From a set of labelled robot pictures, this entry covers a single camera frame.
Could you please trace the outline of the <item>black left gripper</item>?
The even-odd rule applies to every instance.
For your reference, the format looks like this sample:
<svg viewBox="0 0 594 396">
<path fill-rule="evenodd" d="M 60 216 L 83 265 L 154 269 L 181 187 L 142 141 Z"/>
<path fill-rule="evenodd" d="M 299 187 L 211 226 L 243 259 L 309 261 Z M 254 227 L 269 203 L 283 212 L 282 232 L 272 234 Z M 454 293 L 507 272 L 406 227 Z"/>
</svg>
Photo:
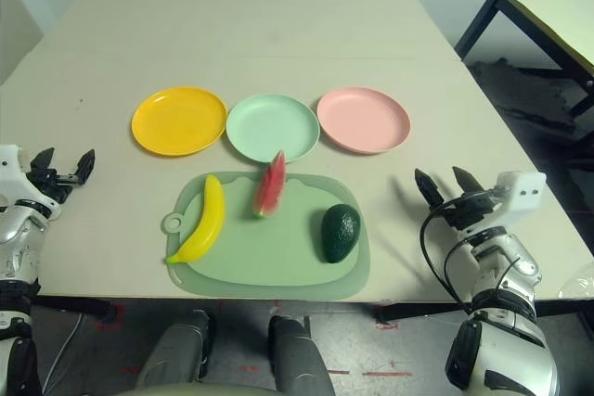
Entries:
<svg viewBox="0 0 594 396">
<path fill-rule="evenodd" d="M 87 151 L 78 161 L 75 174 L 60 175 L 50 169 L 55 149 L 47 148 L 39 152 L 30 162 L 31 170 L 26 174 L 28 180 L 45 196 L 63 204 L 75 185 L 84 185 L 94 170 L 96 153 Z"/>
</svg>

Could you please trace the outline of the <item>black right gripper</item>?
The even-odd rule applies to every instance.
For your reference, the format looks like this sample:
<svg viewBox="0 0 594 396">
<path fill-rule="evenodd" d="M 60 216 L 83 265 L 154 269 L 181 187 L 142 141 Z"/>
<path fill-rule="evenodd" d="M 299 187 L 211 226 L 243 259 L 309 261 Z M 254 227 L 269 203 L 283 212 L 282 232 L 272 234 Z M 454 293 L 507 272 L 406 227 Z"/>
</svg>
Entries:
<svg viewBox="0 0 594 396">
<path fill-rule="evenodd" d="M 417 187 L 433 214 L 443 217 L 450 227 L 464 230 L 476 224 L 496 207 L 496 194 L 485 190 L 478 180 L 468 171 L 453 166 L 452 171 L 463 195 L 444 202 L 436 183 L 430 175 L 420 169 L 414 171 Z"/>
</svg>

